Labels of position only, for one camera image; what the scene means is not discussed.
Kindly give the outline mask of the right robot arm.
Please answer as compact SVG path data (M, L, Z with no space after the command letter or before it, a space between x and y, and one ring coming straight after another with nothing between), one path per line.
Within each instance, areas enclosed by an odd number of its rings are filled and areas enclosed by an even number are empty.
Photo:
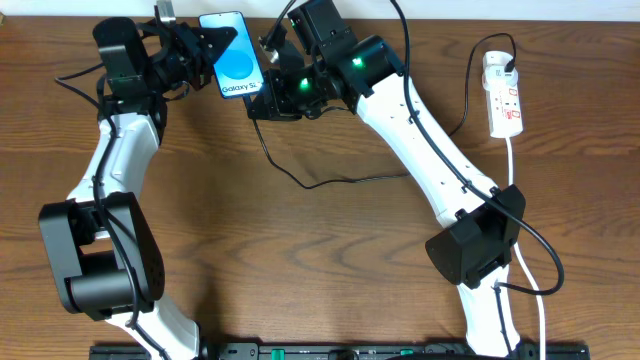
M271 68L246 104L253 121L323 115L332 100L372 128L426 196L441 231L426 242L433 265L460 295L466 340L481 356L520 343L507 294L524 198L500 189L453 143L422 102L410 58L379 36L358 40L330 1L290 2L259 41Z

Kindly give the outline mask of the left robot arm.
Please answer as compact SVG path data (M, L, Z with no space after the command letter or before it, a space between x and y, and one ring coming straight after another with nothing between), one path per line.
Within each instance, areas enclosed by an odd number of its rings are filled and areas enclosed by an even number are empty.
M93 37L101 58L91 98L99 141L64 201L38 222L64 309L116 326L149 359L212 359L199 324L165 291L160 249L139 197L167 125L167 106L208 85L237 36L156 15L145 23L111 17Z

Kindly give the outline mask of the blue Samsung Galaxy smartphone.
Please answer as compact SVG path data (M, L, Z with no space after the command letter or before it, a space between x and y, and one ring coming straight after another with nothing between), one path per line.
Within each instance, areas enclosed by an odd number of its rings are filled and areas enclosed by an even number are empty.
M237 35L214 65L214 73L225 99L258 93L264 78L246 25L239 11L199 16L199 25L207 29L231 27Z

